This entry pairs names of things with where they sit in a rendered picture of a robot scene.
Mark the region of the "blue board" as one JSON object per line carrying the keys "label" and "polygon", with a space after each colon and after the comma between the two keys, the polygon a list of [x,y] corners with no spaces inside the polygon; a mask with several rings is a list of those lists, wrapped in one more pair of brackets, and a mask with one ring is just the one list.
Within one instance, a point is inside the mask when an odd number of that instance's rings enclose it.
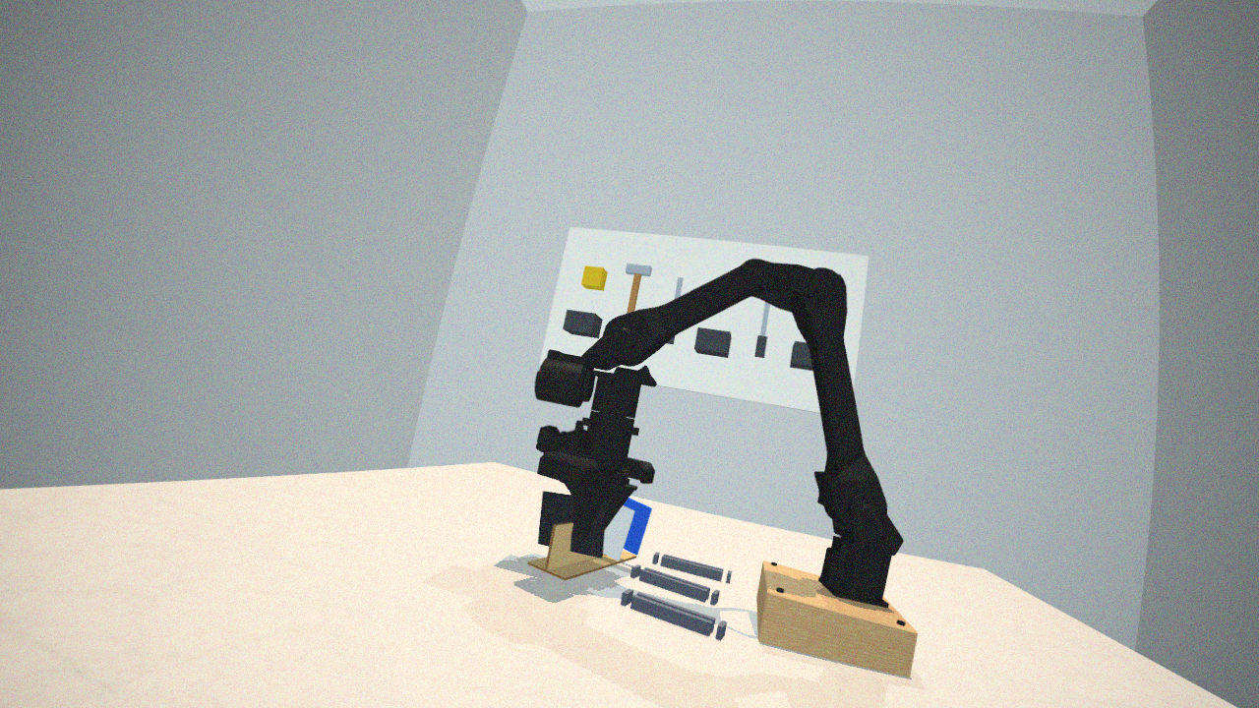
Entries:
{"label": "blue board", "polygon": [[648,524],[648,514],[651,514],[652,509],[651,506],[647,506],[646,503],[633,501],[631,498],[624,501],[624,506],[635,510],[635,517],[632,519],[632,524],[630,525],[630,533],[627,534],[627,540],[624,542],[624,551],[630,551],[631,553],[635,553],[635,556],[638,556],[643,535],[646,534],[646,527]]}

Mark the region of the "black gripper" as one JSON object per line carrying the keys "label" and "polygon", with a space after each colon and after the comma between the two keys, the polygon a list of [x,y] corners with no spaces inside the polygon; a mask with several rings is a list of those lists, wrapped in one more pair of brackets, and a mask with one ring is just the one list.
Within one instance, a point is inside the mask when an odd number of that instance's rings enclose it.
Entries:
{"label": "black gripper", "polygon": [[580,422],[585,426],[585,441],[579,456],[548,451],[540,457],[538,474],[559,480],[570,489],[572,511],[580,539],[585,539],[592,530],[603,501],[607,501],[604,529],[611,525],[617,511],[637,490],[627,477],[653,484],[652,464],[627,457],[630,440],[640,432],[633,423],[635,420],[592,411],[589,420]]}

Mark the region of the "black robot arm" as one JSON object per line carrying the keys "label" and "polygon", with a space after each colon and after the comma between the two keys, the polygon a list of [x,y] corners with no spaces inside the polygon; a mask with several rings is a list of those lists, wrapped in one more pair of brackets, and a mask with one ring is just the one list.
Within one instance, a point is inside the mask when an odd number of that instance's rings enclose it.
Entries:
{"label": "black robot arm", "polygon": [[[821,407],[826,465],[815,472],[818,503],[833,520],[832,545],[823,553],[818,581],[838,598],[888,608],[888,569],[903,544],[888,517],[888,501],[862,447],[844,331],[847,295],[844,276],[827,267],[747,260],[718,278],[658,307],[630,311],[607,323],[603,336],[583,357],[548,350],[536,373],[535,396],[562,406],[635,420],[641,385],[657,385],[640,367],[666,341],[737,302],[759,299],[793,315],[810,346]],[[617,368],[616,368],[617,367]],[[606,373],[596,369],[611,370]]]}

